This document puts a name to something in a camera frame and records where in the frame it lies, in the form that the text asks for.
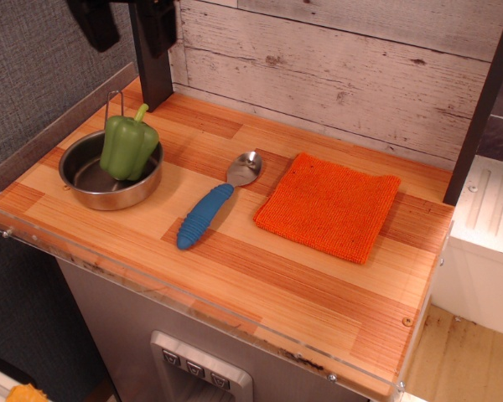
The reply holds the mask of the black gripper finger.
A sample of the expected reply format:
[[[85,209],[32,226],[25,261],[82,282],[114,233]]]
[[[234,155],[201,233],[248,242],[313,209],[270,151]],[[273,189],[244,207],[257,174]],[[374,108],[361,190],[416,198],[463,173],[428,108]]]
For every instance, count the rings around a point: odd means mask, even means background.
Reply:
[[[105,52],[119,42],[110,2],[106,0],[67,0],[72,16],[89,44],[98,52]]]
[[[177,41],[176,9],[172,0],[140,2],[140,21],[150,54],[160,57]]]

